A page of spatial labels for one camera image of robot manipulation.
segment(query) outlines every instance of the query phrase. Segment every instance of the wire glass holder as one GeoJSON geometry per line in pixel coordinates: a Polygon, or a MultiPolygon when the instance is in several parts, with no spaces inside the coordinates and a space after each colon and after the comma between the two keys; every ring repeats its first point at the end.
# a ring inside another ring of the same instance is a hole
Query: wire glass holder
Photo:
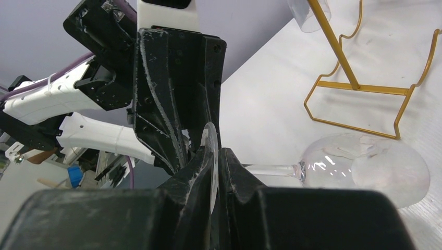
{"type": "Polygon", "coordinates": [[[346,128],[346,129],[352,129],[352,130],[361,131],[361,132],[374,134],[374,135],[379,135],[379,136],[383,136],[383,137],[391,138],[391,139],[400,139],[401,138],[400,131],[399,131],[400,119],[402,118],[402,115],[405,111],[405,108],[408,105],[408,102],[411,98],[411,95],[413,94],[414,89],[416,87],[421,86],[422,83],[425,81],[425,78],[426,78],[428,71],[430,69],[430,66],[431,66],[431,62],[433,61],[434,51],[435,51],[436,43],[437,43],[437,37],[438,37],[438,35],[442,34],[442,31],[440,29],[436,29],[433,33],[433,39],[431,42],[428,60],[425,65],[424,71],[423,71],[423,73],[417,83],[412,84],[408,89],[402,88],[402,87],[361,85],[358,83],[356,76],[354,75],[354,73],[350,67],[350,64],[347,61],[347,58],[345,57],[345,54],[342,51],[342,38],[351,39],[357,34],[357,32],[361,26],[361,21],[362,21],[362,9],[363,9],[362,0],[359,0],[359,19],[358,19],[358,23],[356,25],[354,32],[349,36],[341,34],[339,36],[339,41],[338,41],[338,39],[336,39],[335,34],[333,33],[333,30],[330,26],[330,23],[328,22],[318,1],[317,0],[308,0],[308,2],[309,2],[309,5],[312,9],[313,14],[315,15],[325,36],[327,37],[327,40],[328,40],[330,46],[332,47],[336,57],[338,58],[335,68],[329,74],[320,75],[317,78],[316,82],[314,83],[312,89],[308,93],[307,97],[305,98],[304,107],[307,110],[307,113],[309,114],[310,118],[314,121],[319,121],[319,122],[323,122],[326,124],[346,128]],[[342,65],[342,69],[343,69],[344,73],[346,74],[350,83],[330,82],[330,81],[322,81],[321,80],[323,77],[331,77],[338,70],[340,65],[342,65]],[[381,133],[381,132],[374,131],[374,130],[353,127],[353,126],[350,126],[347,124],[333,122],[333,121],[324,120],[324,119],[314,117],[312,115],[312,113],[310,112],[307,102],[309,101],[309,99],[312,96],[313,92],[315,91],[316,87],[323,87],[323,88],[327,87],[327,88],[331,88],[331,89],[341,89],[341,90],[350,90],[350,91],[362,91],[362,92],[380,93],[380,94],[387,94],[387,95],[405,96],[403,103],[399,109],[399,112],[396,115],[395,122],[393,124],[395,134],[381,133]]]}

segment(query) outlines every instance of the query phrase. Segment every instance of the purple cable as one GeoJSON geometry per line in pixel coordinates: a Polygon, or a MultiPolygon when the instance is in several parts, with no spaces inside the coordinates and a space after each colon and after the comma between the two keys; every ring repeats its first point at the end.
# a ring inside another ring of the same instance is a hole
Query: purple cable
{"type": "MultiPolygon", "coordinates": [[[[68,72],[69,70],[71,70],[74,67],[78,66],[80,63],[82,63],[83,61],[85,61],[86,59],[88,59],[89,57],[91,57],[93,55],[94,54],[92,54],[91,52],[83,55],[82,57],[78,58],[73,63],[71,63],[70,65],[66,66],[64,69],[62,69],[61,71],[59,71],[55,75],[53,75],[51,77],[51,80],[52,81],[57,80],[58,78],[63,76],[66,72],[68,72]]],[[[43,80],[40,80],[40,81],[34,83],[33,85],[29,85],[29,86],[26,86],[26,87],[23,87],[23,88],[20,88],[20,89],[8,92],[5,95],[3,95],[2,97],[0,97],[0,103],[8,100],[9,98],[11,98],[14,95],[18,95],[18,94],[21,94],[21,93],[26,92],[26,91],[30,91],[30,90],[34,90],[34,89],[40,88],[42,86],[45,86],[46,84],[47,84],[47,79],[43,79],[43,80]]]]}
{"type": "Polygon", "coordinates": [[[132,160],[126,155],[127,164],[129,165],[129,175],[130,175],[130,189],[135,188],[135,174],[133,172],[132,160]]]}
{"type": "Polygon", "coordinates": [[[125,0],[114,0],[115,6],[117,6],[123,14],[127,16],[132,22],[137,23],[137,12],[130,6],[125,0]]]}

